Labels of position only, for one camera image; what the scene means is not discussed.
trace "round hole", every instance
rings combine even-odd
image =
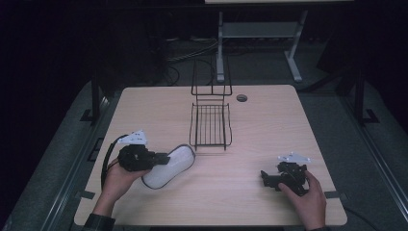
[[[237,100],[240,102],[245,102],[246,100],[248,100],[248,97],[246,97],[246,95],[244,94],[239,94],[237,95]]]

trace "wire rack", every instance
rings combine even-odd
[[[199,87],[199,81],[194,61],[191,94],[195,95],[195,102],[191,106],[190,145],[195,150],[198,146],[223,146],[225,150],[232,142],[229,104],[225,104],[225,96],[232,95],[230,75],[221,84],[215,83],[213,73],[206,85]]]

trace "human hand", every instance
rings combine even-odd
[[[322,228],[326,220],[326,197],[319,180],[307,170],[305,174],[309,182],[309,192],[303,196],[298,196],[283,183],[278,187],[295,207],[306,230]]]
[[[133,182],[150,170],[127,171],[114,159],[108,165],[108,174],[102,193],[96,202],[93,213],[105,217],[112,215],[115,203],[128,192]]]

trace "dish rack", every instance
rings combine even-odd
[[[223,83],[215,83],[215,71],[212,69],[211,80],[202,81],[197,74],[197,60],[194,60],[191,82],[191,94],[195,102],[191,106],[190,145],[223,146],[224,150],[232,142],[229,104],[225,97],[232,95],[231,78]]]

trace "person's left hand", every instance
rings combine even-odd
[[[149,171],[127,171],[118,164],[117,159],[114,159],[108,165],[105,184],[93,209],[93,213],[110,217],[116,201],[128,192],[135,180]]]

